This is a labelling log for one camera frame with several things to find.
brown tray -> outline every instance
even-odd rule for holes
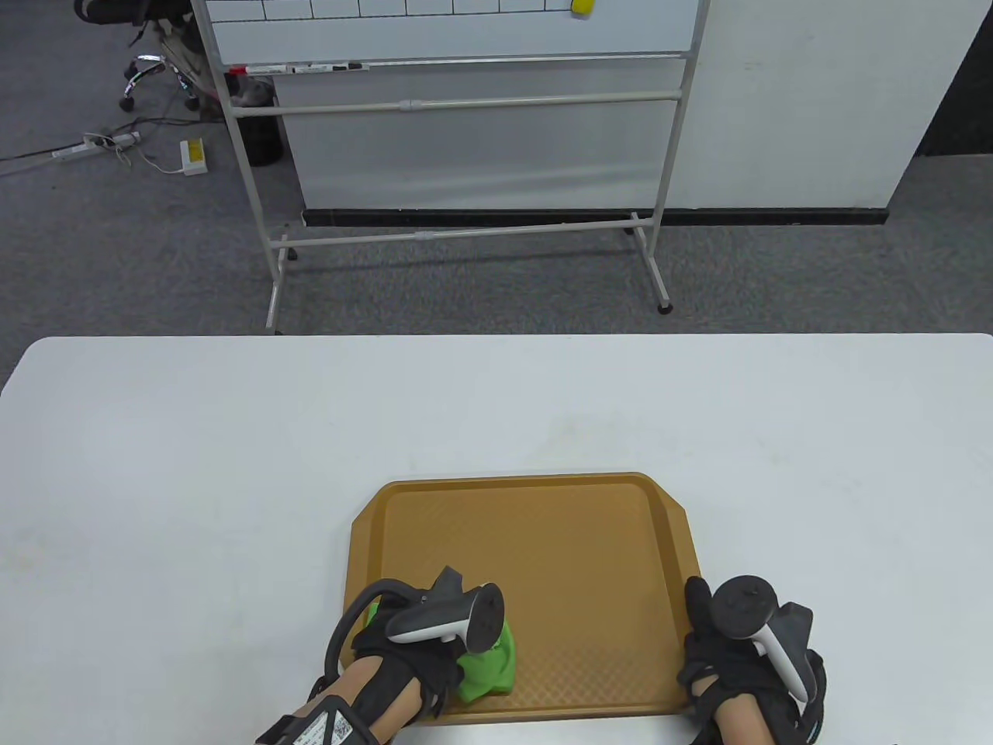
[[[446,564],[467,589],[503,591],[517,679],[509,695],[456,699],[441,721],[685,707],[675,682],[689,631],[683,585],[699,566],[686,513],[649,477],[388,484],[352,523],[345,603],[383,577],[430,587]]]

whiteboard leg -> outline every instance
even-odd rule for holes
[[[676,152],[679,149],[679,136],[682,134],[683,119],[686,118],[686,102],[689,91],[693,87],[693,76],[700,59],[700,43],[703,41],[703,27],[707,23],[707,13],[710,10],[710,0],[699,0],[696,10],[696,25],[693,28],[693,47],[683,63],[682,83],[679,85],[680,96],[676,102],[675,115],[672,117],[672,129],[669,130],[669,142],[665,147],[665,160],[662,161],[662,177],[658,182],[658,194],[655,197],[655,211],[651,216],[651,239],[648,241],[648,256],[654,261],[658,249],[658,238],[661,232],[662,214],[665,212],[665,202],[669,196],[669,186],[672,183],[672,169],[676,163]]]
[[[286,233],[283,233],[281,240],[286,240]],[[286,284],[286,262],[290,248],[280,248],[276,259],[276,278],[272,280],[272,292],[269,295],[269,312],[265,315],[265,333],[278,334],[279,329],[279,306],[283,301],[283,287]]]
[[[638,213],[631,213],[631,217],[633,220],[637,220]],[[641,260],[644,261],[644,268],[648,270],[651,289],[658,301],[658,312],[665,316],[672,312],[672,301],[669,300],[669,293],[665,289],[665,282],[662,281],[662,273],[658,271],[655,257],[648,252],[648,241],[644,235],[644,228],[640,225],[635,228],[635,240],[638,242],[638,252],[641,254]]]
[[[248,195],[248,203],[251,205],[252,215],[255,217],[255,230],[258,232],[259,241],[262,243],[262,252],[265,254],[266,266],[269,267],[269,275],[272,277],[272,281],[276,282],[279,279],[276,256],[269,242],[269,232],[265,229],[262,200],[258,196],[258,187],[255,186],[255,176],[252,174],[251,165],[248,163],[248,153],[245,152],[245,143],[241,138],[241,129],[238,127],[237,119],[231,110],[231,97],[227,94],[227,82],[224,80],[224,63],[220,60],[217,37],[213,34],[211,16],[207,11],[207,0],[192,1],[193,14],[197,19],[197,28],[200,29],[200,35],[204,41],[204,51],[207,54],[207,61],[213,76],[213,86],[217,89],[217,100],[220,101],[220,110],[224,114],[227,133],[230,135],[231,144],[234,146],[234,158],[238,162],[241,181],[244,183],[245,193]]]

office chair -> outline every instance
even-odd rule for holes
[[[190,111],[200,108],[200,95],[192,78],[198,82],[210,78],[196,75],[207,69],[204,42],[193,17],[190,0],[73,0],[72,9],[84,22],[97,25],[129,24],[140,29],[134,42],[141,39],[145,28],[152,24],[163,47],[161,55],[135,55],[124,71],[127,85],[117,104],[124,111],[134,109],[134,89],[143,79],[171,71],[187,97],[184,104]]]

green cloth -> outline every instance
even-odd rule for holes
[[[368,624],[374,617],[379,604],[369,606]],[[459,667],[465,673],[457,693],[464,703],[472,703],[491,693],[510,693],[517,674],[517,646],[510,632],[510,625],[504,621],[499,639],[489,652],[481,655],[465,653],[458,659]]]

white table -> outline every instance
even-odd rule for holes
[[[814,609],[822,742],[982,742],[991,422],[981,336],[45,340],[0,395],[3,740],[247,745],[320,671],[380,486],[639,470],[712,583],[761,574]]]

